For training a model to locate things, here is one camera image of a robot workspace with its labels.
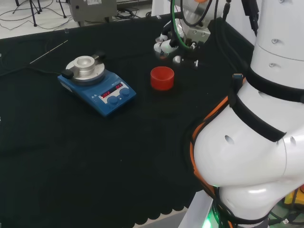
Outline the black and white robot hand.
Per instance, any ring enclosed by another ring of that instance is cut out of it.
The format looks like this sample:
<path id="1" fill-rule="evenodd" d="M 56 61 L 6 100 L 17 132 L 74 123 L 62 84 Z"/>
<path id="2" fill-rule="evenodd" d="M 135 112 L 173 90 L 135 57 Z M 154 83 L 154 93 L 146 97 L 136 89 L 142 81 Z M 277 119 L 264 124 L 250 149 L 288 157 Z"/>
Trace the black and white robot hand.
<path id="1" fill-rule="evenodd" d="M 154 52 L 157 58 L 170 59 L 177 66 L 199 68 L 203 45 L 208 41 L 207 27 L 189 27 L 181 19 L 175 25 L 169 21 L 155 39 Z"/>

